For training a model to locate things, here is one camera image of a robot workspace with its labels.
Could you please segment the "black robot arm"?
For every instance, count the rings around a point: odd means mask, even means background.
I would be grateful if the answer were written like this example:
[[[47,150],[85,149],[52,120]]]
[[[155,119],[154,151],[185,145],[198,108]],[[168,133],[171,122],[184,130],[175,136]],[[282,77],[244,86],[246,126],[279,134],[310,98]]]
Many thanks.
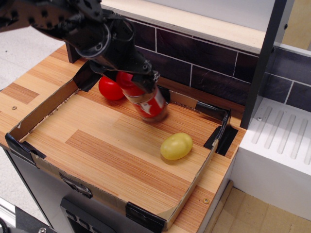
[[[2,32],[33,27],[71,45],[86,64],[74,76],[76,85],[89,91],[102,75],[115,80],[119,71],[151,93],[159,73],[135,48],[135,28],[125,17],[103,9],[99,0],[3,0]]]

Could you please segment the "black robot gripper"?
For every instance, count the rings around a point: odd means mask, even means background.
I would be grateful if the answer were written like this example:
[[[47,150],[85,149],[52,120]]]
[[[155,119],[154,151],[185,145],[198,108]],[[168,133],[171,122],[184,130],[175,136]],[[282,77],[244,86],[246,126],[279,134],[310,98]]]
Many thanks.
[[[159,72],[135,47],[134,25],[125,18],[109,18],[101,26],[103,37],[95,45],[76,49],[89,60],[89,80],[97,82],[102,76],[116,81],[118,71],[132,74],[131,81],[143,92],[152,93]]]

